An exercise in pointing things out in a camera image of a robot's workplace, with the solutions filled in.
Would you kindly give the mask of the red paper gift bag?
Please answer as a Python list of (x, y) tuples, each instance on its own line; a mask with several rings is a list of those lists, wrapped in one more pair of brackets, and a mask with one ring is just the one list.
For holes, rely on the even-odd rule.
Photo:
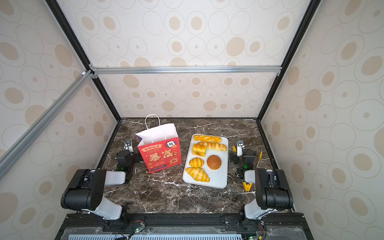
[(182, 163), (180, 140), (173, 123), (158, 126), (136, 133), (138, 149), (149, 172), (155, 173)]

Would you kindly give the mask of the square yellow toast bread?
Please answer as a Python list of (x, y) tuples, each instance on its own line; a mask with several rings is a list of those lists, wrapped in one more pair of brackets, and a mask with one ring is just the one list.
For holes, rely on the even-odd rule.
[(204, 145), (194, 144), (192, 154), (204, 158), (207, 153), (207, 147)]

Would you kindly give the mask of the small oval striped bread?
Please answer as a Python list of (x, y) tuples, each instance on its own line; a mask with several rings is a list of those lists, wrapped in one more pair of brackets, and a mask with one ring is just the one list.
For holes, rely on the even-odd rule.
[(192, 168), (201, 168), (205, 164), (204, 160), (201, 158), (194, 158), (189, 161), (189, 165)]

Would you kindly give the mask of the golden croissant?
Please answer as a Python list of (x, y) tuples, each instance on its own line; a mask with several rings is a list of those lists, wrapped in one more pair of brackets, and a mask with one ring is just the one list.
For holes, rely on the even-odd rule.
[(186, 172), (198, 182), (210, 182), (210, 178), (202, 168), (187, 168)]

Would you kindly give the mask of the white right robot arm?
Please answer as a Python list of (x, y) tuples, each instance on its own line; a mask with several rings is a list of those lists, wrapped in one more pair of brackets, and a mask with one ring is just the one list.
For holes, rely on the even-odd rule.
[(261, 220), (265, 215), (289, 210), (294, 205), (285, 172), (254, 168), (255, 156), (255, 151), (242, 146), (233, 147), (230, 154), (230, 161), (238, 165), (237, 173), (243, 187), (255, 188), (255, 198), (244, 207), (245, 217), (249, 220)]

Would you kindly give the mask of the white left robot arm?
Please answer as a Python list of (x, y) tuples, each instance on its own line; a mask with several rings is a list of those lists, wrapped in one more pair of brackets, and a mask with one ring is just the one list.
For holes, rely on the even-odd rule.
[(87, 211), (104, 220), (121, 218), (123, 207), (104, 197), (105, 186), (128, 184), (134, 175), (134, 165), (143, 160), (129, 150), (117, 153), (117, 169), (79, 169), (68, 184), (61, 198), (61, 206), (73, 211)]

